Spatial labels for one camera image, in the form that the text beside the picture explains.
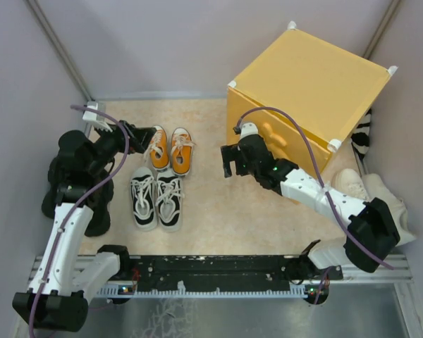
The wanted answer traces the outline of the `yellow shoe cabinet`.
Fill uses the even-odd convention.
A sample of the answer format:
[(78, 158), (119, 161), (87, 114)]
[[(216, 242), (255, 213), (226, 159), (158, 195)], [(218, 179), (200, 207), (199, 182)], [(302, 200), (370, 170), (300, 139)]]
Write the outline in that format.
[(397, 70), (385, 68), (297, 29), (288, 29), (228, 88), (257, 104), (242, 114), (281, 114), (299, 132), (322, 172)]

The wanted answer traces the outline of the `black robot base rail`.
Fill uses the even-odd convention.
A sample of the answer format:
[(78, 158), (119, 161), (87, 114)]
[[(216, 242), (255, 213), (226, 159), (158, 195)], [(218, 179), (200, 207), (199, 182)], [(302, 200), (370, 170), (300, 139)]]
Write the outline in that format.
[(129, 269), (97, 296), (117, 303), (155, 298), (311, 301), (321, 282), (342, 278), (340, 266), (320, 270), (306, 256), (132, 256)]

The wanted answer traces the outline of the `black white sneaker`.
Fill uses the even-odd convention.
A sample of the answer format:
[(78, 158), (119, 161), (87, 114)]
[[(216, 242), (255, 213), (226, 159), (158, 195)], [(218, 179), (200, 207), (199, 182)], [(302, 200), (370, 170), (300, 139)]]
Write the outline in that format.
[(155, 211), (155, 178), (148, 167), (138, 168), (130, 179), (133, 217), (138, 229), (151, 231), (158, 224)]
[(167, 232), (179, 231), (183, 224), (183, 181), (172, 169), (157, 175), (156, 208), (161, 226)]

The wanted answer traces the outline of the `orange canvas sneaker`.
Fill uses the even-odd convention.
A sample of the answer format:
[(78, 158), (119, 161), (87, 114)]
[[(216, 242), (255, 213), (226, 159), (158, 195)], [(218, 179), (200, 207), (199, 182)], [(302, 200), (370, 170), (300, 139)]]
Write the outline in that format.
[(168, 140), (166, 131), (159, 125), (154, 126), (156, 132), (149, 142), (149, 146), (144, 154), (146, 161), (150, 161), (153, 169), (162, 172), (169, 168)]
[(184, 177), (190, 172), (192, 151), (195, 143), (190, 133), (177, 127), (171, 135), (171, 166), (177, 176)]

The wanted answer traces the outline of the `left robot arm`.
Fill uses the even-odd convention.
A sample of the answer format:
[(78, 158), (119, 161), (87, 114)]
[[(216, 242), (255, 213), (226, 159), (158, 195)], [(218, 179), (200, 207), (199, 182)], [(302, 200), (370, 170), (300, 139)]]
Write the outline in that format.
[(103, 245), (91, 263), (74, 272), (83, 237), (98, 237), (111, 226), (108, 206), (114, 195), (113, 173), (106, 166), (118, 153), (146, 151), (156, 130), (121, 120), (98, 132), (93, 142), (79, 130), (64, 133), (49, 166), (49, 191), (42, 212), (53, 228), (42, 261), (26, 292), (13, 297), (13, 309), (36, 329), (77, 332), (84, 325), (91, 300), (112, 278), (133, 270), (126, 246)]

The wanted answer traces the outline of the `yellow cabinet door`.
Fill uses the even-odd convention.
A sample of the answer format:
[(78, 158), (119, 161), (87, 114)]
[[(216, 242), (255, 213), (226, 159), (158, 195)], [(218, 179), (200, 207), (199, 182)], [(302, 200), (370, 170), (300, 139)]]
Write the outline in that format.
[[(235, 144), (238, 142), (239, 136), (235, 134), (233, 128), (237, 125), (241, 115), (256, 108), (257, 104), (236, 89), (229, 87), (226, 106), (226, 142)], [(311, 176), (317, 176), (304, 140), (288, 119), (276, 112), (260, 110), (244, 117), (243, 121), (254, 123), (257, 126), (267, 148), (274, 157), (287, 158), (298, 164)]]

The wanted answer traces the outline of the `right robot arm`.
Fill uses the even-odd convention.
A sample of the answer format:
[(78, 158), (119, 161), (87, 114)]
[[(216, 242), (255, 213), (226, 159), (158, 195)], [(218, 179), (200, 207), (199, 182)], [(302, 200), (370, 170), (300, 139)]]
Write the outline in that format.
[(386, 202), (356, 199), (308, 175), (297, 164), (274, 158), (263, 138), (252, 134), (221, 147), (225, 177), (251, 175), (265, 189), (298, 201), (339, 225), (344, 236), (310, 245), (301, 260), (302, 273), (318, 278), (325, 269), (352, 264), (365, 273), (390, 265), (386, 257), (399, 242)]

